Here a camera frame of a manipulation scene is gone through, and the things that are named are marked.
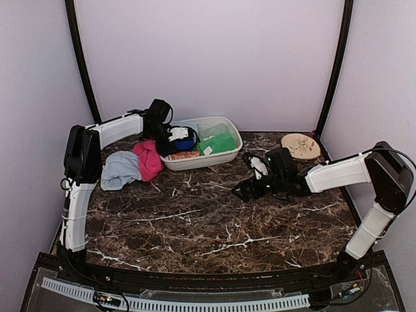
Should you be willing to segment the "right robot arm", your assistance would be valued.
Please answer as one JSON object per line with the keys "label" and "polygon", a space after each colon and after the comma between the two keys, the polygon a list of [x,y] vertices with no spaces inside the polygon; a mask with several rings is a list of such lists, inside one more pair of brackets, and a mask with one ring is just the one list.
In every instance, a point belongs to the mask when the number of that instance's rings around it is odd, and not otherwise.
{"label": "right robot arm", "polygon": [[267,194],[308,196],[325,190],[369,183],[375,199],[357,231],[344,248],[346,257],[332,266],[332,277],[345,282],[356,273],[357,263],[386,233],[389,226],[415,199],[415,162],[388,143],[335,161],[300,171],[288,148],[266,152],[262,159],[245,153],[243,160],[254,175],[231,192],[244,202]]}

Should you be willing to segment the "dark blue towel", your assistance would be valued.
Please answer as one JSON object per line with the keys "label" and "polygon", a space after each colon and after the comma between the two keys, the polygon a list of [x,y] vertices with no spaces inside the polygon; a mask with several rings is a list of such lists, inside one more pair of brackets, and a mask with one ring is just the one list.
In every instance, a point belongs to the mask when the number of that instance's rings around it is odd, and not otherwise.
{"label": "dark blue towel", "polygon": [[193,139],[187,139],[187,140],[175,140],[174,141],[174,147],[178,151],[189,151],[192,150],[195,146],[195,143]]}

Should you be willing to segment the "large light blue towel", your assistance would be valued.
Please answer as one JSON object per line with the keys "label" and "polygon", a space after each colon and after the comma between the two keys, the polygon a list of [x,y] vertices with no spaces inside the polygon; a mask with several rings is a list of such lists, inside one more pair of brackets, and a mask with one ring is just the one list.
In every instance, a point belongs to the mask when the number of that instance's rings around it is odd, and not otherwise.
{"label": "large light blue towel", "polygon": [[182,121],[182,122],[173,122],[171,124],[171,126],[172,127],[179,127],[179,126],[188,127],[189,137],[184,139],[184,140],[193,139],[194,143],[198,142],[199,131],[198,131],[198,126],[197,126],[196,123],[194,123],[194,122],[184,122],[184,121]]}

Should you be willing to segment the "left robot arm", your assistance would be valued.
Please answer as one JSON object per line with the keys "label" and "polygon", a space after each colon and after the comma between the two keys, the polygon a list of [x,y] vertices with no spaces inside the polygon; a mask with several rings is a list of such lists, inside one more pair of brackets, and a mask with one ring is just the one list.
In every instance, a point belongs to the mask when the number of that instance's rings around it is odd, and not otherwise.
{"label": "left robot arm", "polygon": [[65,192],[60,253],[85,257],[88,203],[102,173],[101,150],[131,135],[157,133],[172,118],[172,106],[154,99],[147,109],[133,109],[106,122],[71,128],[64,156],[64,178],[60,182]]}

